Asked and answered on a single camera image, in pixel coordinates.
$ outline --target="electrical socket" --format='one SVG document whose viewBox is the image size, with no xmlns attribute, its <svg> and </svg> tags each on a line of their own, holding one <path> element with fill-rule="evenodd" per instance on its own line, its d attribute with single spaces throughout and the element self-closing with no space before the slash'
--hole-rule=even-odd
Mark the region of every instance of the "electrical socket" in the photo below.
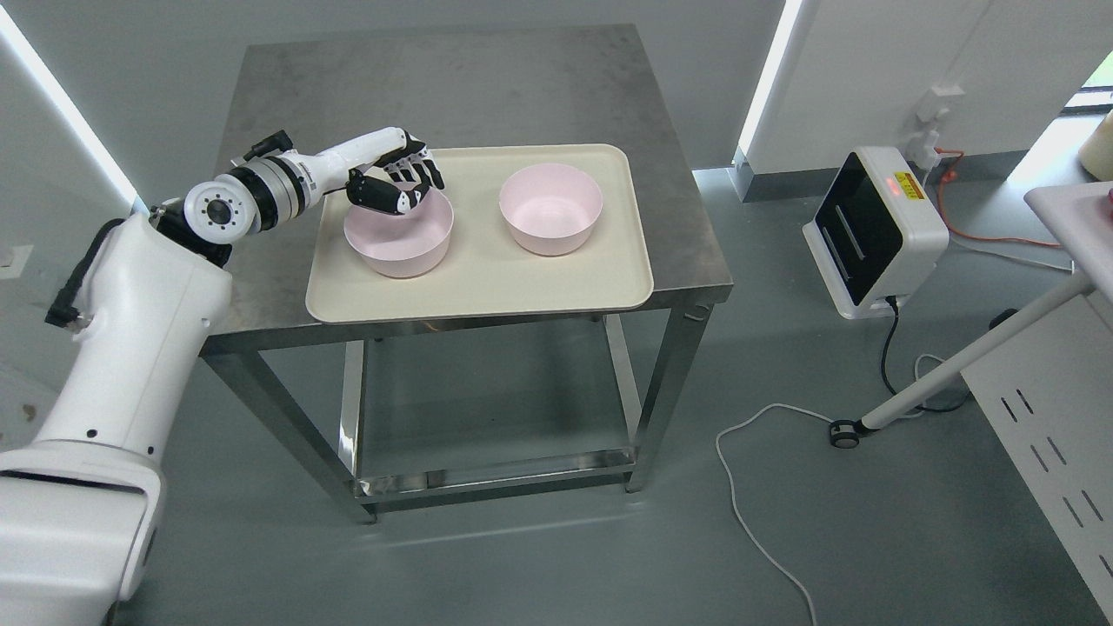
<svg viewBox="0 0 1113 626">
<path fill-rule="evenodd" d="M 0 281 L 18 278 L 23 273 L 27 260 L 35 246 L 12 246 L 0 254 Z"/>
<path fill-rule="evenodd" d="M 957 85 L 933 85 L 916 106 L 916 118 L 922 124 L 942 120 L 951 115 L 966 91 Z"/>
</svg>

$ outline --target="white device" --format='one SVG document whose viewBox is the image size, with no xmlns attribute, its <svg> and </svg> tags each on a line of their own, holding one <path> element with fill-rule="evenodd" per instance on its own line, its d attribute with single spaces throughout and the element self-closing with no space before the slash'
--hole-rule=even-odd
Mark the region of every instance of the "white device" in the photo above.
<svg viewBox="0 0 1113 626">
<path fill-rule="evenodd" d="M 858 147 L 835 176 L 804 236 L 838 312 L 893 315 L 924 283 L 949 234 L 893 147 Z"/>
<path fill-rule="evenodd" d="M 50 306 L 47 322 L 76 331 L 81 349 L 35 440 L 0 453 L 0 624 L 110 624 L 111 607 L 135 593 L 164 508 L 170 426 L 232 301 L 228 244 L 331 190 L 400 215 L 444 186 L 425 144 L 401 128 L 316 156 L 292 148 L 276 133 L 150 222 L 106 224 Z M 364 176 L 368 166 L 420 183 L 403 190 Z"/>
</svg>

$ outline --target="black power cord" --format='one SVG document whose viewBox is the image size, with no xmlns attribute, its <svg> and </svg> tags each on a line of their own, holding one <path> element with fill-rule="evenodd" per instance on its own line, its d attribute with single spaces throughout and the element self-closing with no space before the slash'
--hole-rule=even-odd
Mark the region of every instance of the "black power cord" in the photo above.
<svg viewBox="0 0 1113 626">
<path fill-rule="evenodd" d="M 897 390 L 893 387 L 893 383 L 889 382 L 889 373 L 887 371 L 886 363 L 888 362 L 889 359 L 889 344 L 893 343 L 893 335 L 897 332 L 897 323 L 900 322 L 900 309 L 897 306 L 896 296 L 890 295 L 885 299 L 885 302 L 887 302 L 888 305 L 893 307 L 893 325 L 889 326 L 889 334 L 885 336 L 885 346 L 881 348 L 881 382 L 885 383 L 885 388 L 889 390 L 889 393 L 896 395 Z M 966 403 L 966 400 L 968 398 L 969 394 L 967 393 L 966 397 L 964 397 L 963 400 L 957 404 L 955 404 L 954 407 L 935 409 L 933 407 L 925 407 L 923 404 L 917 404 L 915 409 L 917 411 L 924 411 L 927 413 L 949 413 L 952 411 L 957 411 L 963 404 Z"/>
<path fill-rule="evenodd" d="M 47 310 L 47 316 L 43 322 L 58 326 L 59 329 L 65 329 L 67 325 L 72 324 L 77 321 L 78 316 L 81 314 L 77 309 L 73 307 L 73 301 L 77 300 L 77 292 L 81 288 L 81 283 L 85 281 L 85 275 L 89 272 L 89 267 L 92 265 L 92 261 L 97 257 L 97 252 L 100 250 L 101 244 L 108 238 L 108 233 L 112 228 L 124 224 L 122 218 L 109 219 L 104 226 L 97 231 L 97 235 L 92 238 L 92 243 L 89 244 L 89 250 L 86 251 L 85 256 L 81 261 L 73 267 L 73 272 L 70 273 L 70 277 L 66 281 L 66 284 L 58 291 L 58 295 L 55 296 L 53 303 L 50 304 L 50 309 Z"/>
</svg>

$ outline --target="white power cable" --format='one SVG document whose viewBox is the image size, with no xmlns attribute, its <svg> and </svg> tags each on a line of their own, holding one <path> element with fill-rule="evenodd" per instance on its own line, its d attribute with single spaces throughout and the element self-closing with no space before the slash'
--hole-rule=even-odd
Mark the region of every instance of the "white power cable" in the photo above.
<svg viewBox="0 0 1113 626">
<path fill-rule="evenodd" d="M 771 563 L 774 567 L 776 567 L 781 574 L 784 574 L 786 578 L 791 580 L 792 584 L 796 585 L 796 588 L 804 594 L 804 599 L 808 603 L 808 617 L 811 619 L 811 626 L 818 626 L 819 623 L 816 620 L 816 607 L 811 601 L 811 594 L 808 593 L 808 589 L 799 580 L 797 580 L 796 577 L 791 575 L 791 573 L 785 569 L 782 565 L 777 563 L 777 560 L 769 555 L 768 550 L 766 550 L 765 547 L 758 541 L 757 537 L 754 536 L 754 531 L 750 530 L 749 525 L 747 525 L 746 520 L 742 519 L 742 513 L 739 512 L 738 510 L 738 493 L 735 490 L 735 476 L 730 473 L 730 467 L 727 466 L 727 460 L 722 457 L 722 448 L 719 447 L 719 441 L 722 439 L 725 434 L 746 428 L 751 422 L 754 422 L 754 420 L 760 418 L 762 414 L 765 414 L 766 411 L 770 409 L 788 409 L 790 411 L 796 411 L 798 413 L 804 413 L 805 415 L 810 415 L 812 418 L 823 420 L 827 423 L 835 421 L 831 420 L 830 418 L 825 418 L 819 413 L 812 413 L 807 409 L 800 409 L 799 407 L 792 407 L 790 404 L 781 404 L 779 402 L 775 402 L 772 404 L 769 404 L 765 409 L 761 409 L 760 411 L 755 413 L 752 418 L 746 420 L 745 422 L 740 424 L 735 424 L 723 430 L 719 434 L 717 434 L 715 438 L 715 451 L 719 456 L 719 462 L 722 463 L 722 469 L 727 472 L 727 481 L 730 483 L 730 506 L 735 509 L 735 518 L 738 519 L 738 524 L 742 526 L 742 530 L 746 531 L 746 535 L 750 538 L 750 541 L 752 541 L 754 546 L 757 547 L 757 549 L 765 556 L 766 560 Z"/>
<path fill-rule="evenodd" d="M 966 248 L 966 250 L 968 250 L 971 252 L 977 252 L 977 253 L 981 253 L 981 254 L 988 254 L 991 256 L 999 256 L 1002 258 L 1007 258 L 1009 261 L 1015 261 L 1017 263 L 1024 263 L 1025 265 L 1035 265 L 1036 267 L 1046 267 L 1048 270 L 1058 270 L 1060 272 L 1067 272 L 1067 273 L 1074 272 L 1074 270 L 1071 268 L 1071 267 L 1064 267 L 1062 265 L 1055 265 L 1054 263 L 1044 263 L 1043 261 L 1036 261 L 1034 258 L 1025 258 L 1023 256 L 1013 256 L 1012 254 L 1005 254 L 1003 252 L 994 252 L 994 251 L 991 251 L 991 250 L 975 247 L 975 246 L 972 246 L 969 244 L 965 244 L 965 243 L 961 242 L 958 239 L 958 237 L 951 237 L 951 242 L 954 243 L 955 245 L 957 245 L 958 247 Z"/>
<path fill-rule="evenodd" d="M 916 362 L 913 364 L 913 373 L 915 374 L 916 380 L 919 380 L 920 378 L 919 366 L 925 359 L 933 359 L 935 361 L 938 361 L 939 363 L 943 363 L 945 361 L 945 359 L 943 359 L 942 356 L 936 356 L 935 354 L 920 354 L 919 356 L 916 358 Z M 811 601 L 811 594 L 808 593 L 807 587 L 805 587 L 804 584 L 796 578 L 796 576 L 792 576 L 792 574 L 788 569 L 785 569 L 785 566 L 780 565 L 777 561 L 777 559 L 772 558 L 772 555 L 770 555 L 769 551 L 765 549 L 765 546 L 762 546 L 761 542 L 758 541 L 758 538 L 754 536 L 754 531 L 750 530 L 750 526 L 746 524 L 745 519 L 742 519 L 742 513 L 741 511 L 738 510 L 738 491 L 735 489 L 735 475 L 731 473 L 730 466 L 727 464 L 727 459 L 722 456 L 722 447 L 720 446 L 720 442 L 722 441 L 722 438 L 725 436 L 730 434 L 736 430 L 741 430 L 750 426 L 751 423 L 754 423 L 755 420 L 764 415 L 770 409 L 788 409 L 789 411 L 796 411 L 797 413 L 802 413 L 805 415 L 823 420 L 827 423 L 831 423 L 835 421 L 830 418 L 820 415 L 819 413 L 809 411 L 807 409 L 792 407 L 791 404 L 782 404 L 780 402 L 774 402 L 772 404 L 767 405 L 757 413 L 754 413 L 754 417 L 746 420 L 745 422 L 735 424 L 728 429 L 722 430 L 721 432 L 719 432 L 719 434 L 715 436 L 715 453 L 718 454 L 719 462 L 722 463 L 722 470 L 727 472 L 727 482 L 730 485 L 730 507 L 735 511 L 735 519 L 737 519 L 738 524 L 741 525 L 742 530 L 746 531 L 746 536 L 750 538 L 750 541 L 758 549 L 758 551 L 761 552 L 761 556 L 764 556 L 766 560 L 772 564 L 772 566 L 776 567 L 778 571 L 784 574 L 785 577 L 788 578 L 792 583 L 792 585 L 795 585 L 796 588 L 800 590 L 801 594 L 804 594 L 804 599 L 805 601 L 808 603 L 808 617 L 811 620 L 811 626 L 818 626 L 819 622 L 816 618 L 816 606 Z M 924 414 L 924 411 L 919 411 L 917 413 L 910 413 L 907 415 L 902 415 L 900 419 L 912 419 L 919 417 L 922 414 Z"/>
</svg>

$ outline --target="black screen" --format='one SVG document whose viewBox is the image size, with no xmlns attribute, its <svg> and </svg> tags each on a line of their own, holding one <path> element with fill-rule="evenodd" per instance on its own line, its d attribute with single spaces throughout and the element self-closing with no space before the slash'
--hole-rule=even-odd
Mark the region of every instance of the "black screen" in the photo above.
<svg viewBox="0 0 1113 626">
<path fill-rule="evenodd" d="M 835 177 L 816 213 L 816 225 L 838 265 L 850 300 L 855 305 L 861 304 L 900 251 L 904 238 L 855 153 L 850 153 Z"/>
</svg>

